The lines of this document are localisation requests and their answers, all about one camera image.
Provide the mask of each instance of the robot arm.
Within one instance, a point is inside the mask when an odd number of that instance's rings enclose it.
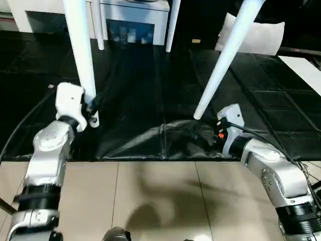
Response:
[[[321,218],[314,204],[304,173],[276,147],[224,123],[244,126],[239,105],[234,104],[218,113],[219,132],[224,133],[223,154],[238,158],[256,175],[279,217],[279,226],[286,241],[321,240]]]
[[[64,182],[70,145],[82,132],[96,110],[83,101],[80,86],[61,83],[57,87],[57,120],[34,137],[22,194],[16,197],[18,212],[13,214],[7,241],[62,241],[54,231],[58,226],[58,205]]]

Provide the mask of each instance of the black mat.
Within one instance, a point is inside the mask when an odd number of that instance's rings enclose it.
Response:
[[[3,103],[0,146],[15,125],[46,94],[49,84],[79,83],[65,36],[0,32]],[[92,41],[97,91],[104,92],[100,127],[88,128],[73,144],[75,161],[212,160],[212,123],[222,107],[239,103],[246,126],[280,142],[294,158],[321,160],[321,97],[278,58],[238,55],[226,74],[205,121],[193,119],[203,88],[218,58],[215,51],[172,51],[161,46]],[[27,160],[32,139],[55,116],[54,98],[31,117],[6,153],[6,160]]]

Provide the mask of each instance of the tile floor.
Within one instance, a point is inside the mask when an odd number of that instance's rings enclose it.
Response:
[[[27,165],[2,163],[5,201],[21,191]],[[307,165],[321,178],[321,162]],[[283,240],[259,180],[238,163],[68,163],[60,211],[66,241],[99,241],[112,226],[133,241]],[[0,240],[10,221],[0,211]]]

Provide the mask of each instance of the cable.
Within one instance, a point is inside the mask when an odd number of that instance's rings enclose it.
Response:
[[[36,110],[39,106],[41,106],[43,103],[45,103],[45,102],[49,99],[49,97],[50,97],[53,93],[55,93],[55,92],[56,92],[55,90],[50,91],[50,93],[47,94],[45,97],[43,97],[43,98],[38,102],[38,104],[35,105],[35,106],[24,116],[24,118],[18,123],[18,125],[16,126],[16,128],[14,129],[14,131],[11,133],[11,135],[9,136],[6,144],[4,145],[4,147],[3,147],[2,150],[1,150],[1,154],[0,154],[0,165],[1,165],[1,162],[2,162],[2,159],[3,159],[4,155],[5,155],[5,153],[6,153],[6,151],[7,151],[7,148],[8,148],[9,143],[10,143],[11,140],[15,137],[15,135],[16,135],[17,131],[19,130],[19,128],[21,127],[21,125],[31,116],[31,114],[33,114],[33,113],[35,112],[35,110]]]
[[[272,142],[272,141],[270,141],[269,139],[263,137],[262,135],[254,132],[254,131],[252,131],[252,130],[250,130],[250,129],[247,129],[247,128],[245,128],[245,127],[241,127],[241,126],[239,126],[239,125],[237,125],[237,124],[234,124],[234,123],[229,123],[229,124],[230,124],[230,126],[232,126],[232,127],[235,127],[235,128],[240,129],[240,130],[243,130],[243,131],[245,131],[245,132],[247,132],[247,133],[253,134],[253,135],[255,135],[256,137],[259,137],[259,138],[265,140],[267,143],[269,143],[269,144],[275,146],[277,149],[279,149],[279,150],[282,152],[282,154],[287,158],[287,160],[288,160],[290,163],[296,165],[296,166],[304,173],[304,176],[305,176],[306,181],[307,181],[307,186],[308,186],[308,188],[309,188],[309,190],[310,190],[310,192],[311,192],[311,195],[312,195],[312,197],[313,197],[313,199],[314,199],[314,201],[315,201],[315,204],[316,204],[316,206],[321,210],[321,200],[319,199],[319,197],[316,195],[316,193],[315,193],[314,190],[312,189],[311,183],[310,183],[310,181],[309,181],[309,179],[308,179],[308,175],[310,175],[310,174],[308,173],[307,169],[306,169],[304,166],[302,166],[302,163],[301,163],[300,161],[295,162],[295,161],[290,157],[290,155],[286,152],[286,150],[285,150],[284,148],[281,148],[279,145],[276,145],[274,142]]]
[[[309,163],[321,169],[321,166],[319,166],[319,165],[317,165],[317,164],[314,164],[313,162],[309,162]]]

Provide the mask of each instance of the white chair leg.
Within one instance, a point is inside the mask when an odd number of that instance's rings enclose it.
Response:
[[[169,25],[169,31],[167,35],[167,43],[166,43],[166,52],[170,52],[172,49],[172,43],[174,38],[174,32],[177,22],[177,17],[179,15],[181,0],[173,0],[172,9],[171,9],[171,19]]]
[[[63,2],[80,84],[85,89],[85,102],[90,103],[96,96],[96,87],[85,0],[64,0]],[[99,126],[98,112],[95,117],[97,122],[90,122],[92,127]]]
[[[264,2],[265,0],[245,0],[243,2],[225,47],[196,108],[195,119],[202,117]]]
[[[98,43],[99,50],[104,50],[104,37],[102,35],[102,22],[101,22],[101,10],[100,0],[92,1],[92,17],[94,21],[94,30]]]

